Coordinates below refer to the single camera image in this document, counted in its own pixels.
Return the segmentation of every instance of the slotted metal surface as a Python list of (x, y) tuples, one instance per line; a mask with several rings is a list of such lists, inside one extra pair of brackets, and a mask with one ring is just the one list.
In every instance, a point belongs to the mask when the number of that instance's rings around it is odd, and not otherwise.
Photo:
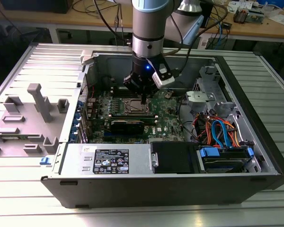
[[(92, 49), (85, 45), (43, 44), (30, 50), (28, 58), (7, 86), (13, 92), (30, 81), (44, 82), (43, 95), (52, 100), (67, 96), (64, 90), (75, 86), (75, 71), (80, 71), (80, 53)], [(236, 78), (284, 155), (284, 84), (250, 52), (192, 51), (199, 55), (224, 56)], [(40, 71), (40, 77), (19, 73), (22, 70), (70, 70), (67, 75)], [(63, 89), (54, 92), (51, 89)], [(117, 209), (66, 209), (39, 182), (50, 168), (39, 165), (39, 158), (0, 158), (0, 226), (97, 226), (97, 227), (241, 227), (284, 226), (284, 185), (275, 191), (260, 192), (246, 202), (230, 206), (185, 206)]]
[(242, 59), (244, 60), (229, 59), (226, 62), (272, 139), (284, 154), (284, 82), (262, 57)]

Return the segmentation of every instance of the warning label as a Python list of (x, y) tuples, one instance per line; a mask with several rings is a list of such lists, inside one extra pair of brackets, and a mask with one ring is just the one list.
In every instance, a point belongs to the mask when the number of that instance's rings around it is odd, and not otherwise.
[(93, 172), (94, 174), (128, 174), (128, 149), (96, 150)]

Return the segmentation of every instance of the desk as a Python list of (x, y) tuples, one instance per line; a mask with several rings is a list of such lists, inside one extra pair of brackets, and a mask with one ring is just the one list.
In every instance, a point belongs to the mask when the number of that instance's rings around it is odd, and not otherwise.
[[(91, 5), (92, 0), (85, 0), (86, 5)], [(105, 2), (99, 8), (111, 6), (113, 3)], [(108, 31), (102, 20), (96, 15), (91, 16), (86, 13), (79, 13), (70, 9), (67, 14), (57, 14), (50, 12), (30, 12), (30, 11), (11, 11), (4, 10), (0, 4), (0, 9), (10, 19), (15, 26), (27, 27), (43, 27), (50, 31), (53, 43), (60, 43), (58, 29), (75, 29), (75, 30), (93, 30), (93, 31)], [(78, 3), (76, 9), (84, 11), (83, 3)], [(117, 7), (112, 7), (102, 11), (103, 17), (110, 26), (114, 26)], [(125, 32), (132, 32), (133, 29), (133, 8), (132, 6), (123, 5), (123, 26)], [(11, 25), (0, 13), (0, 25)]]
[[(92, 4), (92, 0), (86, 0), (86, 5)], [(101, 7), (110, 6), (112, 3), (105, 2)], [(77, 9), (84, 11), (82, 3), (76, 6)], [(79, 13), (70, 9), (67, 14), (55, 14), (45, 12), (27, 12), (27, 11), (9, 11), (2, 10), (4, 14), (16, 26), (44, 27), (48, 28), (53, 43), (59, 43), (58, 29), (78, 29), (78, 30), (96, 30), (108, 31), (102, 20), (95, 16)], [(117, 8), (112, 7), (102, 11), (108, 24), (113, 26)], [(125, 32), (132, 32), (133, 11), (131, 6), (122, 6), (123, 25)], [(284, 25), (274, 22), (268, 18), (264, 19), (263, 24), (237, 24), (233, 22), (233, 14), (230, 13), (225, 21), (232, 23), (229, 39), (255, 40), (268, 42), (284, 43)], [(10, 23), (0, 14), (0, 25), (10, 25)], [(208, 39), (214, 37), (217, 28), (212, 28), (202, 34), (198, 48), (205, 48)]]
[[(220, 10), (219, 14), (223, 15), (223, 10), (219, 8), (217, 9)], [(233, 13), (229, 13), (224, 19), (224, 22), (232, 24), (230, 34), (228, 35), (229, 39), (284, 43), (284, 25), (268, 18), (264, 18), (263, 24), (238, 24), (233, 22), (233, 15)], [(205, 48), (208, 39), (214, 37), (217, 31), (217, 28), (213, 27), (205, 32), (201, 37), (198, 48)]]

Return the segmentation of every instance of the robotic arm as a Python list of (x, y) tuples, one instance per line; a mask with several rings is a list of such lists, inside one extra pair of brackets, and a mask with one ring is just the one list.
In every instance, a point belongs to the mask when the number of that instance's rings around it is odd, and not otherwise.
[(180, 25), (184, 44), (190, 44), (198, 32), (203, 16), (199, 0), (109, 0), (133, 5), (133, 64), (124, 85), (142, 98), (152, 97), (179, 76), (177, 69), (170, 69), (162, 50), (164, 38), (181, 40), (173, 16)]

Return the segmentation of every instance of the wire bundle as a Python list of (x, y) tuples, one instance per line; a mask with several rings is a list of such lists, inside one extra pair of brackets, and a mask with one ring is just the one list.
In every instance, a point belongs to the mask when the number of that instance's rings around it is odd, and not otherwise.
[[(198, 116), (196, 116), (195, 120), (193, 121), (192, 125), (194, 126), (196, 121), (198, 120)], [(223, 144), (218, 140), (218, 138), (215, 135), (215, 126), (220, 126), (221, 133), (224, 134), (224, 141), (227, 147), (240, 147), (238, 139), (237, 139), (237, 130), (236, 128), (228, 121), (225, 121), (224, 119), (217, 117), (217, 116), (207, 116), (205, 121), (205, 130), (201, 132), (198, 137), (196, 138), (199, 142), (203, 144), (207, 144), (208, 146), (214, 146), (218, 148), (222, 148)], [(206, 133), (206, 138), (203, 141), (200, 141), (203, 134)]]
[[(103, 3), (98, 4), (98, 6), (100, 6), (100, 5), (102, 5), (102, 4), (104, 4), (104, 3), (106, 2), (106, 0), (102, 0), (102, 1), (103, 1)], [(76, 8), (75, 8), (75, 6), (76, 6), (78, 3), (80, 3), (80, 2), (83, 2), (85, 11), (82, 11), (82, 10), (79, 10), (79, 9), (76, 9)], [(84, 0), (78, 0), (77, 2), (75, 2), (75, 3), (72, 4), (71, 8), (72, 8), (74, 11), (76, 11), (76, 12), (79, 12), (79, 13), (86, 13), (86, 14), (88, 14), (88, 15), (91, 15), (91, 14), (89, 14), (89, 13), (97, 13), (97, 12), (98, 12), (97, 9), (96, 9), (96, 10), (89, 10), (89, 8), (91, 8), (91, 7), (93, 7), (93, 6), (95, 6), (95, 4), (91, 4), (91, 5), (85, 6)], [(102, 10), (109, 9), (109, 8), (112, 8), (112, 7), (115, 7), (115, 6), (118, 6), (118, 4), (112, 5), (112, 6), (107, 6), (107, 7), (104, 7), (104, 8), (102, 8), (102, 9), (99, 9), (99, 10), (102, 11)]]
[[(222, 20), (221, 20), (221, 17), (219, 15), (219, 12), (218, 12), (217, 8), (215, 6), (213, 6), (213, 8), (215, 9), (216, 13), (212, 12), (212, 14), (217, 16), (218, 20), (216, 18), (213, 18), (213, 17), (210, 17), (210, 19), (212, 19), (215, 22), (217, 22), (217, 21), (220, 21), (220, 22), (219, 22), (218, 27), (217, 27), (218, 31), (217, 31), (216, 35), (214, 36), (212, 41), (209, 42), (208, 46), (205, 49), (209, 49), (210, 47), (212, 49), (215, 46), (214, 50), (216, 50), (218, 48), (218, 46), (220, 46), (222, 44), (224, 45), (223, 48), (225, 47), (225, 45), (226, 45), (226, 43), (228, 41), (228, 35), (230, 33), (230, 29), (226, 29), (225, 28), (226, 35), (224, 37), (222, 37), (222, 34), (223, 34), (223, 26), (221, 25)], [(219, 35), (219, 39), (218, 39), (218, 41), (215, 42), (215, 39), (216, 39), (218, 34), (220, 34)]]

